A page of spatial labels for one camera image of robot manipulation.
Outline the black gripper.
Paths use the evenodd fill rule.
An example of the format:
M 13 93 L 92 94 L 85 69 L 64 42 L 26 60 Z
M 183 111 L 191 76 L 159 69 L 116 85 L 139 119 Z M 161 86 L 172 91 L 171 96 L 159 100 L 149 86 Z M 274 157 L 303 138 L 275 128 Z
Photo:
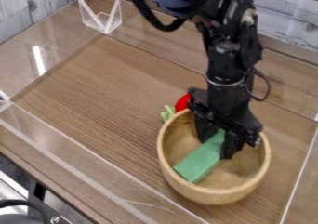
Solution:
M 240 79 L 231 84 L 207 81 L 207 89 L 191 87 L 187 90 L 187 108 L 195 117 L 197 140 L 204 143 L 224 130 L 220 158 L 231 159 L 244 144 L 255 147 L 259 142 L 262 124 L 249 110 L 254 81 Z

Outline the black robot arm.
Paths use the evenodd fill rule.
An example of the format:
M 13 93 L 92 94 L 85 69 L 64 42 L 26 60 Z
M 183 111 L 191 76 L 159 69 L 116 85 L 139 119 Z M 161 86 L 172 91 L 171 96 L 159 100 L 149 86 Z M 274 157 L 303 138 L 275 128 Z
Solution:
M 165 12 L 193 20 L 208 58 L 205 89 L 187 90 L 199 141 L 220 128 L 220 157 L 229 159 L 245 144 L 259 141 L 262 124 L 249 111 L 255 65 L 262 59 L 254 0 L 155 0 Z

